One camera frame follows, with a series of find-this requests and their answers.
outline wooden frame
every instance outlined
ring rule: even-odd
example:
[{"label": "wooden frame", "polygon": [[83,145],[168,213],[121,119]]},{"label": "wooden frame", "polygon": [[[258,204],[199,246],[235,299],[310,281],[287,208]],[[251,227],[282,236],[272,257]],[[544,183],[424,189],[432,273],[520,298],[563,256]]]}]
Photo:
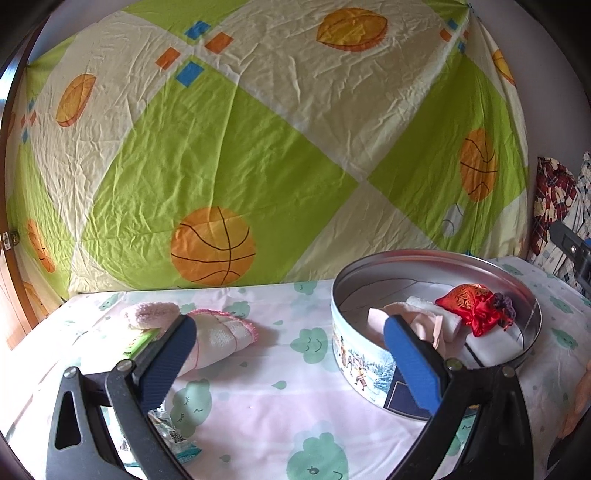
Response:
[{"label": "wooden frame", "polygon": [[[15,73],[12,84],[8,91],[8,96],[4,103],[4,110],[2,112],[2,125],[0,127],[0,172],[2,172],[2,178],[0,181],[0,233],[9,232],[8,215],[6,210],[6,182],[4,180],[4,175],[6,171],[6,148],[8,142],[10,116],[14,108],[17,90],[25,73],[29,55],[31,54],[31,50],[33,49],[33,46],[41,34],[41,30],[43,30],[47,20],[48,18],[41,22],[41,24],[37,26],[37,28],[28,36],[28,38],[24,40],[21,48],[18,50],[18,53],[14,56],[7,68],[7,70],[14,69]],[[14,286],[14,291],[17,295],[18,301],[20,302],[22,312],[27,319],[28,325],[23,326],[23,328],[25,331],[28,331],[35,328],[39,324],[39,321],[37,319],[37,315],[35,315],[33,307],[31,306],[29,297],[27,296],[25,285],[22,282],[14,249],[11,248],[9,250],[4,250],[4,257],[6,259],[12,285]]]}]

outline white bed sheet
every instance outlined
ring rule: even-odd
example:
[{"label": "white bed sheet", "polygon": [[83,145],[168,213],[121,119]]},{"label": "white bed sheet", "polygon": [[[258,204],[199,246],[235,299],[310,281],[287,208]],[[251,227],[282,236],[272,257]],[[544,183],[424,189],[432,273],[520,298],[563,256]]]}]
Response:
[{"label": "white bed sheet", "polygon": [[[534,438],[536,478],[541,479],[591,352],[591,303],[523,260],[497,263],[528,285],[543,313],[543,331],[518,371]],[[304,480],[294,469],[319,461],[315,454],[321,452],[321,459],[332,458],[336,464],[324,465],[330,468],[319,478],[341,480],[339,473],[345,480],[386,478],[424,423],[375,407],[342,377],[329,345],[331,285],[323,281],[75,297],[13,353],[12,365],[20,365],[13,383],[14,407],[25,408],[8,432],[10,445],[35,479],[45,478],[51,415],[65,367],[78,364],[84,373],[112,368],[120,350],[113,347],[109,332],[120,325],[121,310],[140,301],[173,301],[183,312],[199,307],[247,316],[260,332],[256,344],[178,378],[167,397],[168,408],[175,407],[174,421],[185,401],[204,410],[200,418],[186,417],[178,424],[185,432],[194,431],[191,439],[203,449],[186,465],[192,476]],[[292,349],[292,341],[301,336],[318,339],[320,353],[304,356]],[[173,394],[187,387],[174,402]],[[180,397],[189,400],[179,402]],[[317,440],[304,442],[311,438]],[[456,459],[447,457],[440,472]]]}]

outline metal tin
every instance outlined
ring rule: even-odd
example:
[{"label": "metal tin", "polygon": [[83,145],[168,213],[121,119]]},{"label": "metal tin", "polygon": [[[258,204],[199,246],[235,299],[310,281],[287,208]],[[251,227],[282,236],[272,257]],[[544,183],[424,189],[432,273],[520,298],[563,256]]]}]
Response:
[{"label": "metal tin", "polygon": [[345,267],[332,288],[333,352],[345,378],[372,403],[414,419],[428,413],[414,402],[392,355],[364,334],[369,308],[411,296],[425,300],[462,283],[479,283],[511,297],[523,353],[507,362],[519,367],[541,330],[541,311],[532,292],[501,268],[468,255],[438,250],[396,250],[361,258]]}]

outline red drawstring pouch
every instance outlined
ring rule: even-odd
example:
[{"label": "red drawstring pouch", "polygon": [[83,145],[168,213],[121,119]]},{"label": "red drawstring pouch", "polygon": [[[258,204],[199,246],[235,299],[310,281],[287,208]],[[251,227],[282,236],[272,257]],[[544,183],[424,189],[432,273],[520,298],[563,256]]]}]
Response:
[{"label": "red drawstring pouch", "polygon": [[495,294],[477,283],[465,283],[455,287],[435,304],[462,318],[464,325],[472,328],[475,337],[480,337],[495,325],[504,329],[513,324],[498,304]]}]

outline red floral fabric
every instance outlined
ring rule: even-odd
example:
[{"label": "red floral fabric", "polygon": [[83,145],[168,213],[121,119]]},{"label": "red floral fabric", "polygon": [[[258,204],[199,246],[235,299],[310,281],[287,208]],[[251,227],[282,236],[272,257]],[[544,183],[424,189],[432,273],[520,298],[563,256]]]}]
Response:
[{"label": "red floral fabric", "polygon": [[464,325],[472,328],[475,337],[480,337],[495,325],[504,328],[513,321],[495,308],[495,295],[488,288],[477,283],[458,285],[444,297],[435,300],[439,305],[462,318]]},{"label": "red floral fabric", "polygon": [[553,158],[538,158],[534,198],[534,224],[530,249],[537,257],[549,239],[550,225],[564,220],[576,195],[576,182],[569,169]]}]

